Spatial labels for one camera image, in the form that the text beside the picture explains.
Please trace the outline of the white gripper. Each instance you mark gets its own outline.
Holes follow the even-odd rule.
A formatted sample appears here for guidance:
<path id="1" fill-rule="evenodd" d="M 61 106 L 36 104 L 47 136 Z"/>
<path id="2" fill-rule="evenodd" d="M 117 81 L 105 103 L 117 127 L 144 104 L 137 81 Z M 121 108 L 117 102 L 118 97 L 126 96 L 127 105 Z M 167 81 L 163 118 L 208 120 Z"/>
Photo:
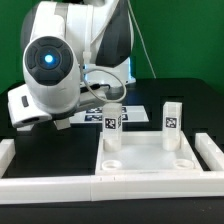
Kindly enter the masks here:
<path id="1" fill-rule="evenodd" d="M 53 115 L 35 104 L 26 84 L 8 92 L 8 110 L 12 126 L 17 129 L 31 130 L 37 123 L 53 120 L 57 129 L 65 129 L 70 126 L 69 118 L 75 113 L 93 109 L 104 105 L 104 102 L 91 94 L 86 87 L 82 87 L 80 104 L 74 111 Z"/>

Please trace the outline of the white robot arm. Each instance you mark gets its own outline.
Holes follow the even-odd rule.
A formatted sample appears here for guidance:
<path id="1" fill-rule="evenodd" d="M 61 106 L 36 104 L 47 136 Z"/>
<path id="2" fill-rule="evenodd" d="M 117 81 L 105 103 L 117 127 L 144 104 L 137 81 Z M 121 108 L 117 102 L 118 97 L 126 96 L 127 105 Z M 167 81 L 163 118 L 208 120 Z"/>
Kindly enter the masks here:
<path id="1" fill-rule="evenodd" d="M 116 67 L 133 42 L 127 0 L 39 2 L 21 30 L 25 84 L 8 92 L 12 126 L 72 116 L 81 109 L 83 67 Z"/>

